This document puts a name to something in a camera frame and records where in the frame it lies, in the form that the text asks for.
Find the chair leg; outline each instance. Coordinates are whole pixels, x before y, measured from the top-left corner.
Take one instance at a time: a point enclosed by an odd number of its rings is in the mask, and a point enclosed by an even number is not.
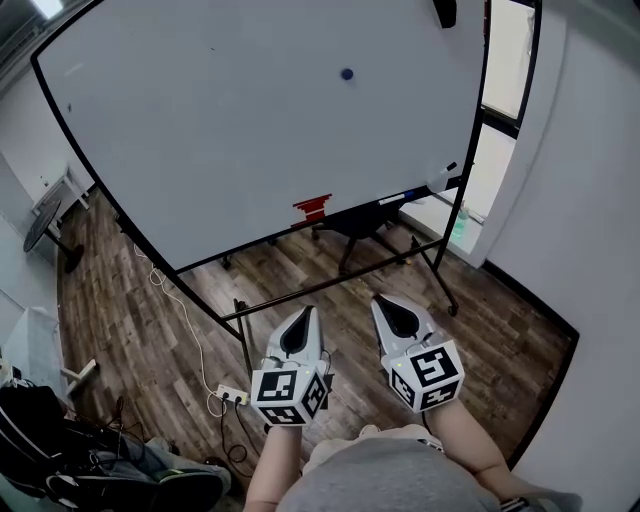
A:
[[[371,239],[378,242],[382,247],[384,247],[387,251],[389,251],[392,254],[395,254],[396,256],[398,254],[401,254],[400,251],[398,249],[396,249],[393,245],[391,245],[389,242],[387,242],[384,238],[382,238],[378,233],[373,232],[371,234]],[[398,265],[403,265],[404,263],[406,263],[404,260],[400,260],[398,262]]]
[[[347,269],[345,268],[347,264],[347,260],[349,259],[349,256],[351,256],[351,251],[353,251],[353,248],[355,247],[357,241],[358,241],[357,238],[349,238],[349,241],[347,242],[347,246],[344,249],[344,253],[342,254],[342,259],[338,264],[338,273],[340,275],[344,275],[347,273]]]

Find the window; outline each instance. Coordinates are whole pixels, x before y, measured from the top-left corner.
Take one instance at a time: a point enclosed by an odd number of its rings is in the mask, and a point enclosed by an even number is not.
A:
[[[483,126],[465,190],[469,220],[452,236],[471,254],[511,160],[529,99],[542,19],[541,0],[490,0],[491,28],[482,97]],[[444,233],[457,189],[407,204],[405,220],[430,236]]]

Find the wooden floor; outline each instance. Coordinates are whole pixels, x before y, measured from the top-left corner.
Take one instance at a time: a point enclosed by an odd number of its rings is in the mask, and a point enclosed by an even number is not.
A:
[[[102,194],[92,192],[89,203],[89,211],[76,208],[63,226],[65,242],[85,245],[84,258],[74,273],[58,276],[66,364],[79,370],[93,357],[100,365],[99,375],[76,399],[78,412],[108,419],[122,395],[125,422],[142,422],[147,438],[173,440],[183,455],[195,460],[223,456],[220,421],[207,412],[198,347],[182,307],[150,283],[150,261],[136,256]],[[409,234],[409,228],[396,226],[384,236],[405,249]],[[313,241],[310,229],[305,229],[282,237],[275,247],[260,244],[234,255],[229,271],[212,262],[183,278],[214,309],[229,313],[234,298],[257,304],[335,276],[344,245],[345,239],[336,233],[324,232]],[[349,264],[358,268],[387,257],[384,249],[363,241]],[[320,440],[353,438],[367,423],[386,429],[420,421],[402,406],[380,372],[369,313],[371,297],[378,292],[427,307],[456,340],[467,373],[462,400],[505,457],[513,452],[557,374],[568,339],[486,272],[452,255],[444,258],[441,270],[460,302],[455,318],[447,314],[446,298],[421,258],[249,317],[251,355],[257,365],[271,330],[287,315],[309,304],[320,310],[335,372],[334,392],[329,410],[304,431],[305,458]],[[249,390],[239,344],[169,281],[165,287],[185,300],[203,344],[209,385]],[[260,448],[262,421],[250,408],[240,414]],[[225,417],[224,425],[227,447],[247,444],[233,414]],[[239,467],[251,472],[255,462],[249,450],[247,462]],[[238,508],[237,503],[227,505]]]

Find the whiteboard frame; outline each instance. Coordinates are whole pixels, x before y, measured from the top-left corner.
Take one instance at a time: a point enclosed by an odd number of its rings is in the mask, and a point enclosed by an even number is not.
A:
[[[118,218],[117,218],[117,222],[118,224],[121,226],[122,230],[124,233],[126,233],[131,240],[146,254],[146,256],[154,263],[154,265],[160,270],[162,271],[166,277],[168,277],[173,283],[174,285],[180,289],[189,299],[191,299],[200,309],[202,309],[209,317],[211,317],[216,323],[218,323],[221,327],[223,327],[229,334],[231,334],[234,338],[236,338],[237,340],[239,340],[242,345],[243,345],[243,351],[245,352],[245,362],[247,363],[247,369],[251,372],[250,368],[251,368],[251,364],[250,364],[250,360],[248,358],[248,352],[246,350],[246,340],[244,337],[244,332],[243,332],[243,328],[242,328],[242,320],[241,318],[243,316],[247,316],[251,313],[254,313],[256,311],[260,311],[263,309],[267,309],[269,307],[273,307],[277,304],[281,304],[283,302],[287,302],[289,300],[293,300],[299,297],[302,297],[304,295],[308,295],[310,293],[315,293],[316,291],[320,291],[324,288],[327,288],[329,286],[333,286],[336,284],[340,284],[342,282],[348,281],[350,279],[359,277],[361,275],[364,275],[366,273],[372,272],[374,270],[377,270],[379,268],[382,268],[384,266],[393,264],[393,263],[397,263],[407,257],[416,255],[421,253],[423,256],[426,257],[426,253],[425,251],[427,249],[431,249],[431,248],[435,248],[438,247],[438,254],[436,256],[436,259],[434,260],[433,264],[429,265],[429,268],[431,269],[432,272],[434,272],[434,274],[436,274],[436,277],[438,278],[439,283],[441,284],[441,286],[443,286],[443,288],[446,286],[444,285],[442,278],[438,275],[438,267],[440,264],[440,261],[442,260],[442,256],[444,255],[444,252],[446,251],[446,247],[447,247],[447,243],[449,241],[449,238],[451,236],[451,232],[453,230],[453,225],[455,223],[455,219],[457,216],[457,213],[460,209],[461,203],[462,203],[462,199],[464,197],[464,192],[467,186],[467,183],[469,181],[469,175],[471,174],[471,169],[473,167],[473,160],[474,160],[474,156],[475,156],[475,152],[476,152],[476,147],[478,144],[478,139],[480,136],[480,128],[482,126],[482,122],[483,122],[483,109],[482,109],[482,96],[483,96],[483,92],[484,92],[484,84],[485,84],[485,75],[486,75],[486,69],[487,69],[487,60],[488,60],[488,53],[489,53],[489,41],[490,41],[490,18],[491,18],[491,0],[485,0],[485,14],[484,14],[484,50],[483,50],[483,55],[484,55],[484,59],[483,59],[483,63],[482,63],[482,71],[481,71],[481,75],[480,75],[480,84],[479,84],[479,89],[478,89],[478,99],[477,99],[477,104],[476,104],[476,112],[475,112],[475,117],[474,117],[474,121],[473,121],[473,128],[471,131],[471,136],[470,136],[470,140],[469,140],[469,146],[467,149],[467,154],[465,157],[465,162],[463,164],[463,169],[462,169],[462,173],[456,177],[456,178],[452,178],[448,181],[447,183],[447,189],[449,188],[455,188],[458,187],[458,192],[456,194],[456,198],[454,201],[454,205],[451,211],[451,216],[449,218],[449,222],[447,223],[447,228],[445,230],[445,233],[443,235],[443,237],[439,240],[435,240],[432,241],[428,244],[424,244],[421,245],[419,247],[412,247],[412,249],[410,249],[409,251],[403,252],[400,255],[394,256],[392,258],[389,258],[387,260],[384,260],[383,262],[380,262],[378,264],[375,265],[371,265],[370,267],[364,268],[364,269],[360,269],[358,271],[355,272],[350,272],[347,275],[343,275],[343,276],[339,276],[337,278],[334,279],[330,279],[328,281],[325,281],[323,283],[317,284],[315,286],[312,286],[310,288],[304,289],[304,290],[300,290],[298,292],[293,292],[291,294],[288,294],[286,296],[271,300],[271,301],[267,301],[263,304],[259,304],[257,306],[253,306],[253,307],[246,307],[246,305],[243,307],[242,304],[240,304],[238,301],[234,302],[236,303],[236,311],[235,313],[232,314],[227,314],[224,316],[221,316],[220,314],[218,314],[217,312],[215,312],[191,287],[189,287],[189,285],[184,282],[179,274],[182,272],[186,272],[187,270],[191,270],[193,268],[196,268],[198,266],[201,266],[205,263],[208,263],[212,260],[224,257],[224,256],[228,256],[230,254],[233,254],[235,252],[238,252],[240,250],[243,250],[247,247],[251,247],[253,245],[256,245],[258,243],[267,241],[267,240],[272,240],[272,239],[276,239],[280,236],[283,236],[285,234],[288,233],[292,233],[294,231],[298,231],[300,229],[304,229],[307,227],[310,227],[314,224],[317,223],[321,223],[323,221],[326,221],[327,219],[334,217],[336,215],[341,215],[347,211],[352,211],[352,210],[356,210],[360,207],[366,206],[366,205],[372,205],[375,203],[379,203],[380,200],[374,200],[374,201],[370,201],[368,203],[363,203],[362,205],[358,205],[355,206],[353,208],[349,208],[349,209],[345,209],[345,210],[341,210],[340,212],[336,212],[330,215],[327,215],[324,218],[315,220],[315,221],[310,221],[310,222],[306,222],[300,225],[296,225],[296,226],[292,226],[288,229],[284,229],[280,232],[274,233],[272,235],[263,237],[261,239],[258,240],[254,240],[252,242],[249,242],[247,244],[241,245],[239,247],[236,247],[234,249],[230,249],[228,251],[222,252],[220,254],[216,254],[214,256],[208,257],[204,260],[198,261],[196,263],[190,264],[186,267],[180,268],[180,269],[174,269],[172,265],[169,264],[168,261],[165,260],[165,258],[155,249],[155,247],[153,247],[153,245],[146,239],[146,237],[144,236],[144,234],[138,229],[138,227],[129,219],[129,217],[127,216],[126,212],[122,209],[122,207],[118,204],[118,202],[116,201],[116,199],[113,197],[113,195],[111,194],[111,192],[109,191],[109,189],[104,185],[103,181],[101,180],[100,176],[97,174],[97,172],[95,171],[95,169],[93,168],[93,166],[91,165],[91,162],[88,160],[88,158],[85,156],[84,152],[82,151],[82,148],[79,146],[79,144],[77,143],[77,141],[75,140],[75,137],[73,136],[71,130],[69,129],[68,125],[66,124],[66,121],[64,120],[64,117],[62,116],[60,110],[58,109],[58,106],[53,98],[53,95],[51,93],[51,91],[49,90],[49,87],[47,85],[46,79],[44,78],[44,75],[42,73],[42,70],[40,68],[40,65],[38,63],[38,57],[40,56],[40,54],[53,42],[56,40],[56,38],[62,33],[64,32],[70,25],[72,25],[73,23],[75,23],[79,18],[81,18],[82,16],[84,16],[88,11],[90,11],[91,9],[93,9],[94,7],[96,7],[97,5],[100,5],[104,0],[94,0],[93,2],[87,4],[85,7],[83,7],[82,9],[80,9],[77,13],[75,13],[73,16],[71,16],[65,23],[63,23],[41,46],[39,46],[34,53],[31,55],[31,65],[34,69],[35,75],[38,79],[38,83],[40,84],[40,87],[43,91],[43,94],[45,96],[45,99],[47,100],[47,103],[49,104],[49,107],[51,108],[51,111],[53,112],[54,117],[56,118],[56,120],[58,121],[58,124],[60,125],[60,128],[62,129],[62,132],[64,133],[65,137],[67,138],[67,140],[69,141],[69,144],[71,145],[71,147],[73,148],[73,150],[76,152],[78,158],[80,159],[80,161],[82,162],[82,164],[85,166],[87,172],[91,175],[91,177],[94,179],[96,185],[98,186],[98,188],[100,188],[100,190],[102,191],[102,193],[105,195],[105,197],[107,198],[107,200],[111,203],[111,205],[114,207],[114,209],[116,210],[116,212],[118,213]],[[415,199],[419,199],[421,197],[427,197],[429,195],[433,195],[433,193],[429,190],[429,187],[427,185],[415,188],[411,191],[406,191],[406,192],[412,192],[411,195],[411,200],[415,200]],[[229,322],[231,320],[238,320],[238,329],[235,329],[234,327],[232,327]]]

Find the white wall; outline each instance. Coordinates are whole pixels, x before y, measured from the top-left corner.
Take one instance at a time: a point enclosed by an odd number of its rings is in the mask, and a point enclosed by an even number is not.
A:
[[[25,254],[23,241],[0,215],[0,335],[11,333],[24,308],[42,306],[58,315],[54,268],[34,251]]]
[[[516,471],[578,492],[586,512],[626,511],[640,494],[640,11],[604,5],[556,7],[568,32],[555,105],[489,255],[581,334]]]
[[[43,182],[67,164],[86,188],[93,185],[67,142],[31,68],[0,101],[0,152],[35,201]]]

